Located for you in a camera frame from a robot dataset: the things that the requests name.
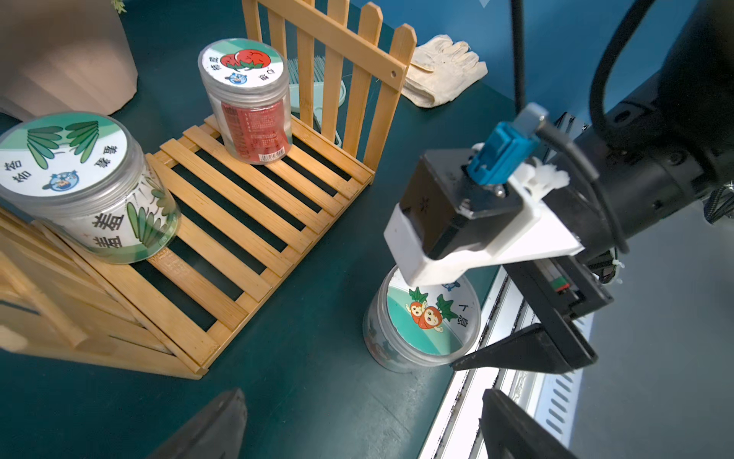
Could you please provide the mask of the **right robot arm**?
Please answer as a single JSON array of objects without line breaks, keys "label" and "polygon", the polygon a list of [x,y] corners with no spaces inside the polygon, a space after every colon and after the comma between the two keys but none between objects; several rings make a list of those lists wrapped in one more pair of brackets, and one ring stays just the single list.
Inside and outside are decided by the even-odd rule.
[{"label": "right robot arm", "polygon": [[555,151],[552,163],[571,176],[545,203],[582,251],[508,265],[537,322],[458,359],[454,370],[562,374],[594,363],[575,321],[612,297],[592,261],[627,252],[632,236],[732,180],[731,2],[699,2],[661,69],[613,109],[604,107],[615,63],[650,9],[648,1],[634,3],[607,46],[591,87],[591,126],[573,141],[541,132]]}]

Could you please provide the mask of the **jar with pineapple lid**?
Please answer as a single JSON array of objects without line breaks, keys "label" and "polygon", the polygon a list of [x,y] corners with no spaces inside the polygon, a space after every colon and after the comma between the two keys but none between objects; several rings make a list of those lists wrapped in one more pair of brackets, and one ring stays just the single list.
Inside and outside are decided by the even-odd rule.
[{"label": "jar with pineapple lid", "polygon": [[394,267],[365,313],[363,338],[377,363],[407,373],[450,365],[466,355],[481,322],[481,303],[466,277],[411,287]]}]

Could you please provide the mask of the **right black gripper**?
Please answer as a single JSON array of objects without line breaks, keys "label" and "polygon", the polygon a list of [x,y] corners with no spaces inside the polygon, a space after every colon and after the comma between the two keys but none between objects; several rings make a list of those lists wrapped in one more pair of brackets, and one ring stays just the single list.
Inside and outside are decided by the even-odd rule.
[{"label": "right black gripper", "polygon": [[596,276],[573,256],[527,260],[504,268],[535,313],[552,309],[561,317],[547,317],[550,328],[533,323],[453,361],[450,367],[565,374],[596,363],[598,354],[575,326],[578,319],[614,301]]}]

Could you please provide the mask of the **jar with green tree lid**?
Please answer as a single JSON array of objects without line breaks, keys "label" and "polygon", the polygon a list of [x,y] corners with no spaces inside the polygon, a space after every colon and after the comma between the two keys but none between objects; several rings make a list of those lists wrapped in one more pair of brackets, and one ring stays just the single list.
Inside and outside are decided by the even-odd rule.
[{"label": "jar with green tree lid", "polygon": [[44,116],[2,134],[1,198],[112,264],[158,254],[181,218],[130,132],[86,112]]}]

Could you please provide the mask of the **jar with strawberry lid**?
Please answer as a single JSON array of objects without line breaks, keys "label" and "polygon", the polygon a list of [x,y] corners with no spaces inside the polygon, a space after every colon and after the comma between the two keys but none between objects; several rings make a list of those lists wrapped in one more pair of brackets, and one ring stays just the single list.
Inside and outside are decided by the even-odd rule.
[{"label": "jar with strawberry lid", "polygon": [[204,47],[197,64],[227,152],[248,164],[286,157],[292,105],[283,57],[259,41],[227,38]]}]

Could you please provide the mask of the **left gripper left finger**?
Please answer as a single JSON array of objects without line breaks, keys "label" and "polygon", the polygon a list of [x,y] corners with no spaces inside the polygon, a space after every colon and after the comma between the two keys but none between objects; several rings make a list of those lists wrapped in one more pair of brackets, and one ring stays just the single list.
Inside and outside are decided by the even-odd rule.
[{"label": "left gripper left finger", "polygon": [[169,437],[149,458],[234,458],[248,421],[243,391],[221,393]]}]

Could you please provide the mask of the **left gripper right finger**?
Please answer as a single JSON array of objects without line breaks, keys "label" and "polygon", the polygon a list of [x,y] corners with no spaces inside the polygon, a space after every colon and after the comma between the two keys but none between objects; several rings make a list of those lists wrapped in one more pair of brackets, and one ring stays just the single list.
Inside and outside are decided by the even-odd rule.
[{"label": "left gripper right finger", "polygon": [[499,389],[484,392],[480,430],[489,458],[576,459]]}]

